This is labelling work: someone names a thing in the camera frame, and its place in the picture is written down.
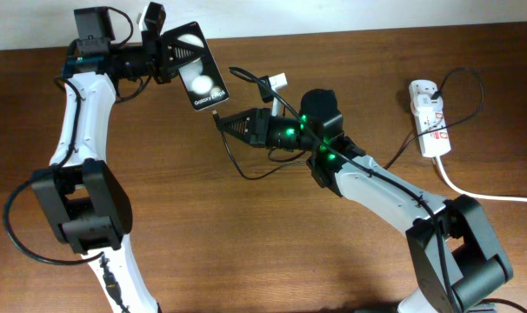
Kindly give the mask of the black smartphone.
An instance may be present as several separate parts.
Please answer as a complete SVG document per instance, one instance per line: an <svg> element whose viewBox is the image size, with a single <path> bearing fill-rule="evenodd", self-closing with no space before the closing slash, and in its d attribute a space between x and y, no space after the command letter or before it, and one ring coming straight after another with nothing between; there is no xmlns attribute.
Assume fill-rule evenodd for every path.
<svg viewBox="0 0 527 313"><path fill-rule="evenodd" d="M193 109L206 110L227 101L230 95L200 25L197 22L190 22L171 31L184 33L187 30L193 30L203 36L206 43L206 54L202 59L179 69L178 75L182 79Z"/></svg>

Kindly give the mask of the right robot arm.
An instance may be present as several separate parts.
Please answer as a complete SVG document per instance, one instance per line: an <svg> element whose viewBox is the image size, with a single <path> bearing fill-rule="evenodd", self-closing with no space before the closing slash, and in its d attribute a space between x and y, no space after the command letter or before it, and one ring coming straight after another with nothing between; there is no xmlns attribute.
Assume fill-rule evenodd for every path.
<svg viewBox="0 0 527 313"><path fill-rule="evenodd" d="M310 152L306 163L322 188L359 203L407 239L417 289L390 312L492 312L488 296L513 269L481 204L431 194L382 168L344 134L333 90L314 89L296 118L268 108L230 117L217 129L255 148Z"/></svg>

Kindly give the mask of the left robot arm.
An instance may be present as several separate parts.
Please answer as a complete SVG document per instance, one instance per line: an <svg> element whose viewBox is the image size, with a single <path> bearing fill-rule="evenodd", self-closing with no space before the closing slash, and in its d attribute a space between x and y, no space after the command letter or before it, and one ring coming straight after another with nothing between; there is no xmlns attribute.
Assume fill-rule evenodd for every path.
<svg viewBox="0 0 527 313"><path fill-rule="evenodd" d="M57 149L32 189L56 237L88 264L115 312L158 312L131 248L130 199L107 164L112 107L123 101L123 80L145 87L180 77L197 110L228 98L200 25L163 28L160 3L140 16L142 42L117 43L108 6L77 9L78 37L60 77L66 95Z"/></svg>

